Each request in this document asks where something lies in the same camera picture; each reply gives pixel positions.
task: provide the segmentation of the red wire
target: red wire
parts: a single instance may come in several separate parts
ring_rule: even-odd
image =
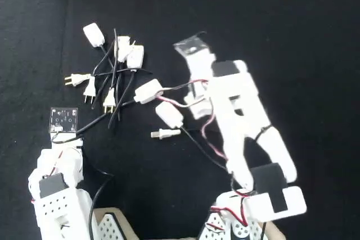
[[[219,151],[212,143],[209,142],[207,136],[206,136],[206,132],[205,129],[208,125],[210,125],[215,119],[215,114],[214,112],[212,113],[212,115],[210,116],[210,118],[205,122],[205,124],[202,126],[201,128],[201,135],[202,137],[206,140],[206,142],[208,143],[208,145],[214,150],[214,152],[216,153],[216,155],[218,155],[219,157],[222,157],[223,159],[227,160],[227,157],[225,156],[224,153],[222,153],[221,151]]]
[[[211,227],[213,227],[213,228],[215,228],[215,229],[218,229],[218,230],[224,230],[223,228],[221,228],[221,227],[219,227],[219,226],[216,226],[216,225],[214,225],[214,224],[212,224],[212,223],[206,223],[208,226],[211,226]]]
[[[63,152],[63,151],[60,152],[60,155],[57,157],[57,160],[62,156],[62,152]],[[56,169],[55,165],[56,165],[56,163],[57,163],[57,160],[56,160],[56,162],[55,162],[55,164],[54,164],[54,167],[52,168],[52,171],[51,171],[51,173],[50,173],[49,176],[51,176],[51,175],[54,173],[54,171],[55,171],[55,169]]]
[[[233,215],[233,217],[238,221],[240,222],[243,226],[247,227],[248,226],[248,222],[246,221],[245,219],[245,214],[244,214],[244,207],[241,203],[241,208],[240,208],[240,214],[241,214],[241,219],[230,209],[230,208],[227,208],[227,207],[224,207],[224,208],[221,208],[221,207],[215,207],[215,206],[212,206],[211,207],[211,210],[215,210],[215,211],[228,211],[231,215]]]

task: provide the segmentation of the wire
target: wire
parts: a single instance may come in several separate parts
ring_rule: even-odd
[[[83,157],[85,158],[85,160],[88,162],[88,164],[90,165],[90,167],[99,172],[102,175],[108,176],[108,178],[103,182],[103,184],[99,187],[99,189],[97,190],[97,192],[95,193],[94,199],[92,200],[91,203],[91,207],[90,207],[90,212],[89,212],[89,218],[88,218],[88,227],[89,227],[89,235],[90,235],[90,239],[94,240],[94,235],[92,232],[92,214],[94,212],[94,207],[96,204],[97,199],[99,198],[102,190],[105,188],[105,186],[107,185],[107,183],[112,180],[114,178],[113,174],[107,173],[103,170],[100,170],[99,168],[96,168],[91,162],[90,159],[88,158],[88,156],[86,155],[86,153],[83,151]]]
[[[202,126],[201,128],[201,135],[202,137],[206,140],[206,142],[208,143],[208,145],[214,150],[214,152],[216,153],[216,155],[218,155],[219,157],[222,157],[223,159],[227,160],[227,157],[224,153],[222,153],[219,149],[217,149],[215,147],[215,145],[213,145],[212,143],[209,142],[207,136],[206,136],[206,132],[205,129],[208,125],[210,125],[215,119],[215,113],[214,113],[214,109],[212,109],[212,113],[210,118],[205,122],[205,124]]]
[[[198,149],[215,165],[227,171],[226,167],[218,163],[215,159],[213,159],[200,145],[200,143],[182,126],[181,130],[194,142],[194,144],[198,147]]]
[[[100,62],[94,67],[94,70],[92,71],[92,76],[95,76],[95,72],[96,72],[96,70],[100,67],[100,65],[101,65],[105,60],[108,60],[108,59],[109,59],[108,56],[109,56],[109,54],[110,54],[113,46],[114,46],[114,41],[111,43],[110,48],[109,48],[109,50],[107,50],[107,51],[105,51],[104,47],[101,46],[101,48],[102,48],[102,50],[103,50],[103,53],[104,53],[104,56],[103,56],[103,58],[100,60]]]
[[[124,63],[120,63],[120,69],[124,69]],[[123,74],[119,73],[118,80],[116,81],[116,88],[115,88],[115,102],[116,102],[116,104],[119,103],[119,91],[120,91],[120,88],[122,87],[122,82],[121,82],[122,77],[123,77]],[[118,121],[120,121],[120,111],[118,112]]]
[[[113,88],[115,86],[115,78],[116,78],[116,67],[118,65],[118,50],[119,50],[119,45],[118,45],[118,35],[116,33],[116,29],[114,28],[114,35],[115,35],[115,61],[114,61],[114,67],[112,68],[112,79],[111,79],[111,88]]]
[[[266,229],[266,222],[264,222],[264,223],[263,223],[263,228],[262,228],[262,232],[261,232],[260,240],[264,240],[264,236],[265,236],[265,229]]]
[[[115,119],[115,116],[116,116],[116,113],[118,112],[118,110],[120,109],[121,107],[121,102],[123,101],[123,99],[125,98],[125,95],[127,93],[127,91],[129,90],[132,82],[134,81],[134,77],[135,77],[135,72],[132,72],[131,73],[131,77],[130,77],[130,80],[129,80],[129,83],[128,85],[125,87],[125,90],[123,92],[123,94],[121,95],[120,99],[119,99],[119,103],[116,105],[116,108],[115,108],[115,111],[112,113],[111,115],[111,118],[110,118],[110,121],[109,121],[109,124],[107,125],[107,128],[110,129],[111,127],[111,124],[113,123],[114,119]]]
[[[123,71],[127,71],[127,70],[139,70],[139,71],[144,71],[146,73],[149,73],[149,74],[154,74],[152,71],[150,70],[146,70],[146,69],[142,69],[140,67],[128,67],[126,69],[121,69],[121,70],[117,70],[116,73],[122,73]],[[97,76],[104,76],[104,75],[111,75],[113,74],[113,72],[108,72],[108,73],[98,73],[98,74],[95,74],[94,76],[97,77]]]
[[[102,52],[105,54],[106,50],[104,48],[104,45],[100,45],[100,48],[101,48]],[[111,59],[109,58],[109,56],[107,56],[107,61],[110,64],[110,66],[113,67],[113,63],[111,62]]]

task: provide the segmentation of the black background object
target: black background object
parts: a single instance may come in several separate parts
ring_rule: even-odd
[[[56,192],[62,191],[68,188],[68,185],[64,181],[63,174],[54,174],[46,177],[39,182],[40,198],[50,196]]]
[[[77,108],[51,108],[50,109],[49,132],[57,132],[56,128],[61,126],[66,133],[75,133],[78,126]]]
[[[28,176],[50,147],[51,107],[79,107],[78,127],[102,114],[83,103],[86,85],[64,77],[102,57],[82,27],[97,22],[145,46],[144,68],[164,86],[189,79],[172,44],[201,38],[219,60],[245,60],[261,100],[298,170],[308,212],[276,222],[288,239],[356,239],[359,221],[360,6],[356,0],[0,0],[0,236],[40,239]],[[152,79],[140,74],[136,84]],[[187,89],[174,93],[181,100]],[[115,174],[98,207],[120,208],[142,239],[196,236],[230,177],[186,136],[153,140],[166,128],[158,102],[123,109],[116,131],[98,123],[84,138],[89,159]],[[187,110],[186,126],[196,128]],[[215,134],[209,134],[211,140]],[[246,143],[251,167],[268,162]],[[102,179],[85,171],[93,196]]]

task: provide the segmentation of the white cable connector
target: white cable connector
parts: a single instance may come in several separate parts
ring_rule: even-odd
[[[152,132],[150,136],[152,138],[159,138],[160,140],[162,140],[164,138],[168,138],[179,134],[181,134],[180,129],[159,129],[158,132]]]
[[[100,47],[105,43],[104,35],[95,22],[85,26],[83,30],[92,47]]]
[[[134,100],[141,104],[148,103],[156,98],[156,95],[162,95],[162,86],[157,79],[148,81],[146,84],[138,87],[135,90]]]
[[[65,85],[72,84],[73,86],[77,86],[81,84],[82,82],[89,80],[91,77],[91,74],[71,74],[68,77],[65,77]]]
[[[105,100],[103,101],[102,106],[105,113],[109,112],[109,109],[110,109],[110,113],[113,112],[114,108],[116,107],[113,88],[109,89],[109,92]]]
[[[118,61],[124,63],[130,50],[130,37],[118,36]],[[116,55],[116,46],[114,46],[114,55]]]
[[[126,63],[128,68],[140,68],[144,59],[144,46],[132,45],[132,49],[127,57]]]
[[[88,86],[85,88],[84,91],[84,96],[85,96],[85,103],[87,98],[91,98],[90,103],[92,103],[93,99],[96,97],[96,88],[95,88],[95,77],[94,76],[90,76],[89,78],[89,83]]]
[[[155,107],[155,111],[171,129],[183,126],[184,116],[171,103],[163,101]]]

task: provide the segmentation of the table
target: table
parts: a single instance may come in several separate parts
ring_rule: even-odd
[[[145,46],[144,67],[163,85],[188,79],[172,44],[198,31],[219,60],[248,64],[273,124],[298,169],[304,215],[276,224],[288,239],[356,239],[360,8],[357,0],[0,0],[0,234],[40,239],[27,189],[50,107],[79,107],[79,126],[100,115],[64,77],[87,72],[101,52],[82,27],[97,22]],[[153,77],[139,75],[140,85]],[[175,94],[180,99],[185,91]],[[157,102],[125,108],[115,130],[85,135],[93,163],[116,175],[98,206],[116,206],[140,238],[196,236],[229,176],[185,136],[157,141]],[[186,126],[199,127],[185,113]],[[246,143],[250,166],[266,161]],[[94,195],[101,178],[86,176]]]

